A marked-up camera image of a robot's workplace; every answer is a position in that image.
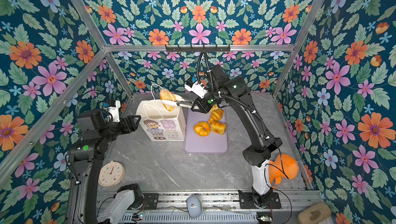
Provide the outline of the white paper bag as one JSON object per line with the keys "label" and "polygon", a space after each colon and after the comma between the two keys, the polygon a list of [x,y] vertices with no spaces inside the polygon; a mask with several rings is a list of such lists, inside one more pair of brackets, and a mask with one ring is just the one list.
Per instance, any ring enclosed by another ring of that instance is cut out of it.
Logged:
{"label": "white paper bag", "polygon": [[186,121],[181,107],[167,111],[160,98],[141,101],[136,115],[141,116],[140,125],[151,141],[185,140]]}

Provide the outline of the oval seeded bread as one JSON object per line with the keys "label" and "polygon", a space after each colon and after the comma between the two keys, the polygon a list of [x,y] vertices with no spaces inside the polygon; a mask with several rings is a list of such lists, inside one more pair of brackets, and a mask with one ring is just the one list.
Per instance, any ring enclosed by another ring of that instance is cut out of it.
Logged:
{"label": "oval seeded bread", "polygon": [[169,90],[164,89],[164,88],[160,90],[159,95],[160,95],[160,100],[161,100],[164,108],[167,111],[174,111],[175,110],[175,105],[174,104],[173,105],[168,105],[167,101],[175,103],[176,102],[175,95],[173,93],[171,93]]}

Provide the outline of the metal tongs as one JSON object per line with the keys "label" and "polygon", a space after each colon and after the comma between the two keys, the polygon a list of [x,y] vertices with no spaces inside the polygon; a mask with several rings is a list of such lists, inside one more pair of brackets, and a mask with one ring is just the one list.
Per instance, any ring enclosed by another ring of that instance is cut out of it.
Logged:
{"label": "metal tongs", "polygon": [[163,105],[172,106],[172,107],[186,107],[192,108],[193,102],[191,101],[171,101],[171,100],[161,100]]}

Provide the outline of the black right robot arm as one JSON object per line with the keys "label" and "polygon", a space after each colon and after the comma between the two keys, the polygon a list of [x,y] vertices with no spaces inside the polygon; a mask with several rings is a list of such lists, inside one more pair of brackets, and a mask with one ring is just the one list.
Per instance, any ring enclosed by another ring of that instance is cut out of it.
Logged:
{"label": "black right robot arm", "polygon": [[207,76],[211,80],[210,88],[193,90],[198,97],[190,109],[207,114],[213,106],[225,101],[235,111],[251,141],[251,145],[242,154],[252,168],[253,201],[257,207],[263,208],[273,194],[267,166],[270,164],[271,153],[280,148],[282,141],[274,137],[264,124],[253,102],[251,90],[242,77],[229,78],[219,65],[209,69]]}

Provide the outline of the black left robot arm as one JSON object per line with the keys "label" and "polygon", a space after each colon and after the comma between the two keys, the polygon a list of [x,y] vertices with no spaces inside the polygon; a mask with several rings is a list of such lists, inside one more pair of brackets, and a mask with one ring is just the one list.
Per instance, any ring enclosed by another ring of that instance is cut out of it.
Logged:
{"label": "black left robot arm", "polygon": [[75,142],[69,152],[67,164],[71,170],[71,185],[67,224],[117,224],[131,207],[141,207],[144,196],[138,184],[121,187],[114,195],[110,205],[97,215],[97,194],[100,171],[103,167],[109,143],[118,136],[137,131],[141,117],[127,116],[120,121],[106,121],[103,109],[89,110],[80,114],[80,140]]}

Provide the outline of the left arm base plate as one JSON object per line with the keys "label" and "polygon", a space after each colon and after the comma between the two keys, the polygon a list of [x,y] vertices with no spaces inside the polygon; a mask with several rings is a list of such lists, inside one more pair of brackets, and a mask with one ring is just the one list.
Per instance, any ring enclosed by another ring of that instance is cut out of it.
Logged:
{"label": "left arm base plate", "polygon": [[144,207],[143,210],[156,210],[159,201],[159,193],[143,193]]}

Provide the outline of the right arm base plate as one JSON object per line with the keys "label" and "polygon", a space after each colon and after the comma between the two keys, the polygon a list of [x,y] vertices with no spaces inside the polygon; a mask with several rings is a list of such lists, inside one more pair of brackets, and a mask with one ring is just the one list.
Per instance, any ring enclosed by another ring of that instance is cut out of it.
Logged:
{"label": "right arm base plate", "polygon": [[281,209],[281,201],[278,193],[269,190],[264,195],[260,195],[253,188],[251,192],[239,190],[239,204],[241,209]]}

